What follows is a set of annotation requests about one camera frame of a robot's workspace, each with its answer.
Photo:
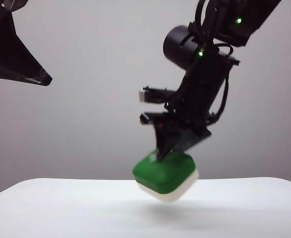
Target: green sponge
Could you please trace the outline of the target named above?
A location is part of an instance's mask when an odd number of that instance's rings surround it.
[[[180,152],[170,152],[159,161],[153,151],[134,167],[133,174],[144,191],[165,202],[179,199],[198,179],[193,158]]]

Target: white foam layer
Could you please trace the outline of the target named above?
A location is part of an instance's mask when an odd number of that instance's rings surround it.
[[[143,191],[156,197],[162,202],[174,202],[178,200],[197,181],[198,178],[198,170],[195,169],[195,171],[186,180],[184,180],[184,182],[180,186],[178,186],[178,188],[176,188],[173,192],[167,194],[160,194],[140,183],[138,183],[138,185]]]

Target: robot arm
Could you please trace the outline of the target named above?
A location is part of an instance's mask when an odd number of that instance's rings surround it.
[[[140,116],[142,124],[154,126],[158,160],[170,151],[184,152],[211,135],[207,126],[220,118],[228,95],[229,72],[239,65],[231,56],[232,46],[245,46],[281,0],[210,0],[201,25],[205,1],[199,1],[194,22],[174,28],[164,41],[165,56],[186,71],[178,90],[143,88],[140,92],[141,101],[164,103],[167,110]],[[214,44],[215,38],[224,43]],[[221,47],[229,47],[229,53],[221,53]],[[224,82],[220,109],[210,114]]]

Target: white tabletop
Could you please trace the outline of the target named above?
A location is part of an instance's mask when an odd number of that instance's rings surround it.
[[[132,180],[39,178],[0,193],[0,238],[288,237],[291,182],[199,180],[162,203]]]

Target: gray wall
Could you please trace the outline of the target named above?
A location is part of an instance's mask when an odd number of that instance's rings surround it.
[[[145,85],[176,89],[166,34],[193,20],[197,0],[32,0],[17,33],[54,78],[49,87],[0,79],[0,191],[38,177],[133,179],[155,147],[139,124]],[[283,0],[232,70],[213,136],[188,152],[203,179],[291,180],[291,0]],[[219,106],[217,99],[213,109]]]

